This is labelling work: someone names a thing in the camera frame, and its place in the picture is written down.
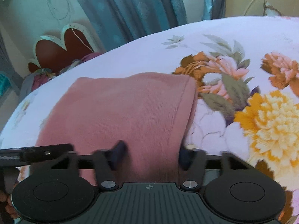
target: white cord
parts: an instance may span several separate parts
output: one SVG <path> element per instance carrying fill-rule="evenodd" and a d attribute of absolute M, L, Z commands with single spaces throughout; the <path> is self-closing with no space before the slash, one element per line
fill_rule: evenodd
<path fill-rule="evenodd" d="M 47 1 L 48 8 L 49 8 L 50 13 L 52 14 L 53 18 L 55 18 L 57 21 L 60 21 L 60 20 L 65 19 L 65 18 L 69 15 L 68 23 L 70 23 L 70 20 L 71 20 L 71 10 L 70 10 L 70 2 L 69 2 L 69 0 L 65 0 L 66 3 L 67 3 L 67 6 L 68 6 L 68 10 L 67 10 L 65 16 L 62 17 L 62 18 L 57 18 L 57 17 L 55 16 L 55 14 L 52 12 L 52 9 L 50 8 L 50 4 L 51 4 L 51 6 L 52 6 L 52 8 L 53 8 L 54 10 L 57 10 L 57 9 L 56 9 L 55 7 L 53 7 L 53 5 L 52 5 L 51 2 L 49 2 L 50 0 L 46 0 L 46 1 Z"/>
<path fill-rule="evenodd" d="M 73 33 L 76 35 L 76 37 L 82 42 L 82 44 L 84 44 L 88 49 L 90 49 L 90 51 L 91 51 L 92 53 L 94 53 L 93 49 L 91 49 L 89 46 L 87 46 L 87 45 L 80 39 L 80 37 L 75 33 L 75 31 L 73 30 L 73 28 L 71 28 L 71 29 L 72 29 Z"/>

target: headboard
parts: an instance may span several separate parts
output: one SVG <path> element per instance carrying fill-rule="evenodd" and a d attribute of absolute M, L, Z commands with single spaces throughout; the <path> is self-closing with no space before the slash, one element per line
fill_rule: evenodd
<path fill-rule="evenodd" d="M 34 59 L 28 63 L 30 72 L 39 68 L 49 68 L 59 72 L 71 65 L 75 59 L 100 52 L 92 35 L 80 24 L 67 24 L 62 28 L 61 38 L 51 35 L 40 36 L 33 46 Z"/>

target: round black pad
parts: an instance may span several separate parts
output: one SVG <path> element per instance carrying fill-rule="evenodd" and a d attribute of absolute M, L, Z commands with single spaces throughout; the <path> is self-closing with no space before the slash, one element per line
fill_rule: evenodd
<path fill-rule="evenodd" d="M 244 202 L 259 201 L 265 196 L 263 187 L 255 183 L 241 182 L 234 184 L 230 189 L 231 195 Z"/>
<path fill-rule="evenodd" d="M 94 198 L 92 185 L 70 170 L 53 169 L 34 174 L 12 192 L 14 208 L 36 223 L 62 222 L 85 211 Z"/>
<path fill-rule="evenodd" d="M 204 199 L 228 220 L 257 223 L 276 218 L 286 195 L 277 182 L 256 170 L 232 170 L 206 186 Z"/>

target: white wall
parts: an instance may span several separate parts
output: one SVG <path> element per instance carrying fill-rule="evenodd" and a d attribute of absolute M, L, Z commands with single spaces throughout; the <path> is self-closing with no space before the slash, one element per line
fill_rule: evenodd
<path fill-rule="evenodd" d="M 27 60 L 22 55 L 20 50 L 16 47 L 11 37 L 7 33 L 6 29 L 3 27 L 0 22 L 0 32 L 5 44 L 6 51 L 10 58 L 11 63 L 13 64 L 14 69 L 17 73 L 21 75 L 21 77 L 27 76 L 30 72 L 27 67 Z"/>
<path fill-rule="evenodd" d="M 66 0 L 51 0 L 51 4 L 57 9 L 53 10 L 57 17 L 62 18 L 67 13 Z M 39 36 L 60 37 L 62 27 L 70 22 L 86 26 L 101 47 L 101 41 L 78 1 L 69 0 L 69 4 L 71 16 L 57 21 L 49 11 L 47 0 L 5 0 L 0 3 L 0 20 L 26 60 L 33 57 L 33 44 Z"/>
<path fill-rule="evenodd" d="M 16 93 L 11 90 L 9 95 L 7 96 L 6 100 L 0 107 L 0 132 L 2 131 L 3 127 L 9 120 L 12 113 L 18 106 L 19 98 Z"/>
<path fill-rule="evenodd" d="M 0 23 L 0 32 L 3 37 L 3 41 L 8 53 L 8 56 L 17 71 L 22 77 L 25 77 L 29 74 L 29 70 L 27 68 L 26 59 L 21 54 L 19 49 L 15 46 L 13 41 L 11 40 L 9 34 L 4 29 L 2 24 Z M 18 106 L 18 97 L 13 90 L 10 91 L 9 95 L 3 102 L 0 107 L 0 132 L 2 128 L 5 126 L 6 122 L 10 118 L 11 114 L 14 112 L 16 107 Z"/>

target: pink cloth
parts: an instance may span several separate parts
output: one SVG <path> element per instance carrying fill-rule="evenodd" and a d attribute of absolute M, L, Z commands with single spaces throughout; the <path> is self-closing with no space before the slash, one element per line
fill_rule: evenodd
<path fill-rule="evenodd" d="M 86 155 L 122 139 L 128 155 L 115 172 L 120 183 L 177 181 L 179 148 L 196 105 L 195 80 L 186 75 L 79 78 L 53 108 L 37 146 L 71 143 Z M 92 170 L 81 176 L 95 184 Z"/>
<path fill-rule="evenodd" d="M 34 91 L 35 89 L 38 89 L 41 85 L 47 83 L 49 81 L 49 77 L 46 75 L 46 73 L 41 73 L 39 75 L 36 75 L 34 77 L 34 81 L 31 87 L 31 91 Z"/>
<path fill-rule="evenodd" d="M 96 58 L 97 56 L 102 55 L 102 54 L 103 53 L 100 53 L 100 52 L 94 52 L 94 53 L 91 53 L 91 54 L 88 54 L 88 55 L 84 56 L 81 59 L 81 61 L 86 62 L 86 61 L 91 60 L 93 58 Z"/>

